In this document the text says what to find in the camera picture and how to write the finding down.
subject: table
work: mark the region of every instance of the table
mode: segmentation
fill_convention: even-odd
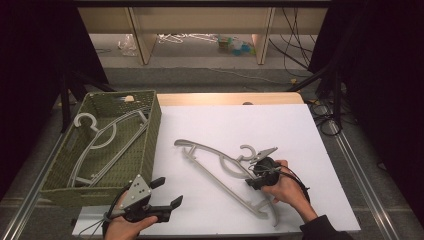
[[[289,160],[291,168],[311,188],[309,194],[318,214],[327,214],[337,230],[360,230],[309,109],[297,93],[166,94],[158,97],[162,121],[153,179],[164,176],[167,181],[153,190],[150,203],[169,204],[179,195],[184,195],[184,200],[173,211],[169,223],[155,224],[144,230],[142,236],[259,237],[300,231],[298,226],[302,220],[287,204],[276,205],[276,227],[269,208],[261,209],[268,213],[264,219],[243,208],[182,156],[181,147],[173,146],[178,138],[205,144],[233,157],[243,154],[239,149],[243,144],[251,145],[257,152],[277,145],[279,149],[271,157]],[[243,105],[246,102],[254,105]],[[217,157],[198,151],[195,155],[246,201],[257,204],[263,198],[260,191],[248,187],[244,180],[222,172]],[[73,234],[78,235],[101,219],[107,208],[84,207]],[[91,234],[88,230],[82,236]]]

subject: black cable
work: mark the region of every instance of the black cable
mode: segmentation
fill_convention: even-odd
[[[122,195],[128,191],[130,188],[131,183],[127,184],[125,187],[123,187],[119,193],[116,195],[115,199],[113,199],[112,204],[110,205],[109,211],[107,211],[103,216],[103,224],[102,224],[102,233],[103,238],[106,236],[107,229],[109,228],[109,223],[112,221],[110,218],[112,216],[113,209],[115,208],[116,204],[118,203],[119,199],[122,197]]]
[[[293,62],[299,64],[301,67],[303,67],[304,69],[308,69],[308,66],[304,65],[303,63],[299,62],[298,60],[296,60],[294,57],[288,55],[286,52],[283,52],[283,50],[281,50],[280,48],[278,48],[271,39],[269,39],[269,42],[277,49],[278,52],[282,53],[285,57],[290,58],[290,60],[292,60]]]
[[[309,37],[311,37],[312,41],[314,42],[314,44],[316,44],[316,40],[312,37],[312,35],[309,35]]]
[[[312,52],[312,50],[309,50],[309,49],[306,49],[306,48],[302,48],[302,47],[299,47],[299,46],[296,46],[296,45],[294,45],[294,44],[292,44],[292,43],[289,43],[284,37],[283,37],[283,35],[282,34],[280,34],[280,37],[281,37],[281,39],[283,39],[283,41],[284,42],[286,42],[287,44],[289,44],[291,47],[294,47],[294,48],[298,48],[298,49],[303,49],[304,51],[307,51],[307,52]]]
[[[300,41],[300,36],[299,36],[299,28],[298,28],[298,26],[297,26],[297,13],[298,13],[298,8],[294,8],[294,22],[293,22],[293,26],[292,26],[292,24],[290,23],[290,20],[288,19],[287,14],[286,14],[286,12],[285,12],[284,8],[282,8],[282,10],[283,10],[284,17],[286,18],[286,21],[287,21],[287,23],[289,24],[290,31],[291,31],[291,35],[290,35],[289,43],[290,43],[290,41],[291,41],[291,37],[292,37],[292,36],[294,36],[294,38],[296,39],[297,43],[298,43],[298,44],[299,44],[299,46],[300,46],[300,49],[301,49],[301,53],[302,53],[303,59],[305,60],[305,63],[308,65],[308,64],[309,64],[309,62],[310,62],[310,60],[309,60],[308,56],[306,55],[305,51],[303,50],[303,47],[302,47],[302,44],[301,44],[301,41]]]

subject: wrist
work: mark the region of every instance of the wrist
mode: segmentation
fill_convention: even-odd
[[[314,208],[307,201],[291,205],[300,215],[304,223],[308,223],[318,217]]]

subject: floor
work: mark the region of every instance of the floor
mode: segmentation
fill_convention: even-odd
[[[246,35],[230,35],[250,42]],[[154,48],[148,65],[140,65],[138,58],[123,56],[118,43],[125,41],[125,35],[92,35],[95,48],[110,81],[117,90],[155,89],[159,93],[175,92],[271,92],[285,91],[293,83],[302,81],[310,73],[295,61],[284,58],[274,46],[269,46],[264,65],[256,64],[256,58],[250,53],[240,56],[230,51],[220,50],[216,43],[210,42],[214,36],[202,36],[200,40],[191,36],[180,38],[180,43],[159,40]],[[272,41],[283,52],[290,36],[272,36]],[[301,36],[302,47],[313,50],[315,36]],[[307,64],[301,51],[293,46],[287,47],[287,53],[302,64]],[[305,101],[315,100],[314,90],[318,83],[302,89]],[[323,111],[322,106],[313,106],[316,113]],[[378,165],[379,158],[361,130],[355,123],[349,106],[343,104],[343,131],[339,136],[327,136],[331,125],[323,126],[322,140],[334,165],[347,198],[362,228],[351,233],[354,239],[424,239],[424,230],[405,202],[402,194],[390,176]],[[6,234],[8,225],[17,221],[21,204],[37,181],[39,172],[45,167],[51,150],[60,137],[60,105],[52,109],[51,118],[42,131],[40,140],[27,159],[12,187],[0,203],[0,232]],[[341,148],[348,144],[351,153]],[[352,171],[359,165],[369,188],[363,189]],[[395,234],[387,234],[377,223],[373,215],[372,204],[367,194],[375,195],[382,210],[389,216]],[[48,200],[37,198],[29,217],[21,221],[17,236],[21,239],[75,239],[71,235],[74,219],[79,209],[57,207]],[[301,239],[300,234],[284,235],[280,239]]]

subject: plastic basket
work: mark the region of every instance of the plastic basket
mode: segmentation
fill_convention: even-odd
[[[132,96],[134,101],[125,101]],[[127,112],[149,107],[150,119],[147,129],[123,153],[113,167],[93,187],[67,187],[72,169],[85,148],[94,138],[90,129],[92,121],[81,119],[80,127],[72,125],[47,172],[40,193],[43,198],[66,207],[109,205],[129,180],[141,174],[149,183],[152,178],[156,142],[159,132],[161,109],[155,91],[139,92],[94,92],[88,93],[82,102],[79,113],[90,113],[97,120],[97,128],[107,124]],[[117,125],[116,136],[112,142],[100,149],[92,149],[87,154],[79,177],[89,179],[102,169],[134,136],[140,128],[139,118],[129,118]],[[105,131],[96,143],[104,143],[110,138],[112,128]]]

